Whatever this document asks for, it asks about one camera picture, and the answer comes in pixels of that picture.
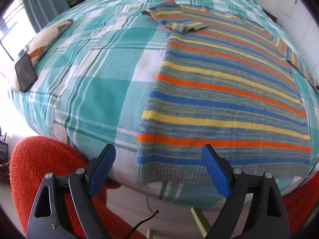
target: red fuzzy fabric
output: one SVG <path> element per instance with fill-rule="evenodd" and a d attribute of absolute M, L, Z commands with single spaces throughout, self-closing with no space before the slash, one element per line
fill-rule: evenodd
<path fill-rule="evenodd" d="M 43 136 L 28 137 L 16 145 L 12 153 L 10 181 L 13 202 L 25 233 L 32 204 L 44 175 L 48 172 L 54 173 L 55 176 L 71 174 L 77 168 L 85 167 L 87 163 L 88 160 L 74 148 Z M 106 189 L 119 187 L 118 183 L 107 179 L 101 192 L 92 199 L 97 213 L 113 239 L 123 239 L 132 229 L 106 207 Z M 85 238 L 71 197 L 67 196 L 66 203 L 74 231 Z M 146 237 L 135 231 L 131 238 Z"/>
<path fill-rule="evenodd" d="M 309 182 L 284 197 L 290 234 L 295 234 L 319 200 L 319 172 Z"/>

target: checkered bedsheet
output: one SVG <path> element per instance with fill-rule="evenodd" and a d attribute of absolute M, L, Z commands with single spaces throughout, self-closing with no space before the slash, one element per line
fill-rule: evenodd
<path fill-rule="evenodd" d="M 220 207 L 224 199 L 212 184 L 176 182 L 135 185 L 140 118 L 165 55 L 166 31 L 142 15 L 165 0 L 88 0 L 52 23 L 74 23 L 39 62 L 38 81 L 23 94 L 9 91 L 16 108 L 37 133 L 66 142 L 86 157 L 96 157 L 107 143 L 116 146 L 110 177 L 144 194 L 197 207 Z M 255 0 L 175 0 L 240 13 L 280 37 L 290 39 Z M 307 108 L 312 137 L 312 164 L 318 159 L 318 94 L 294 72 Z M 280 179 L 283 193 L 304 178 Z"/>

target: black phone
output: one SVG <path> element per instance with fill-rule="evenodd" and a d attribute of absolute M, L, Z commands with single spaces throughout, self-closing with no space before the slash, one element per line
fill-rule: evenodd
<path fill-rule="evenodd" d="M 18 82 L 23 93 L 27 92 L 32 85 L 38 80 L 29 54 L 24 54 L 15 65 Z"/>

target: curtain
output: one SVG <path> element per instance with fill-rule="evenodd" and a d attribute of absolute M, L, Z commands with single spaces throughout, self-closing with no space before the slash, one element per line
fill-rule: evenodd
<path fill-rule="evenodd" d="M 54 18 L 70 9 L 66 0 L 22 0 L 28 18 L 38 33 Z"/>

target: silver bolt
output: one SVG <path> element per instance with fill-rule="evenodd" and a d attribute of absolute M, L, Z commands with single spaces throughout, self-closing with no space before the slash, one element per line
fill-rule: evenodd
<path fill-rule="evenodd" d="M 82 174 L 82 173 L 84 173 L 84 168 L 79 168 L 79 169 L 77 169 L 77 174 Z"/>
<path fill-rule="evenodd" d="M 267 178 L 272 178 L 272 174 L 271 174 L 270 172 L 266 172 L 266 173 L 265 173 L 265 176 L 266 176 Z"/>
<path fill-rule="evenodd" d="M 232 171 L 236 174 L 241 174 L 241 170 L 239 168 L 234 168 Z"/>
<path fill-rule="evenodd" d="M 52 176 L 53 176 L 53 173 L 52 173 L 52 172 L 49 172 L 49 173 L 47 173 L 47 174 L 45 175 L 45 177 L 46 177 L 47 179 L 50 179 Z"/>

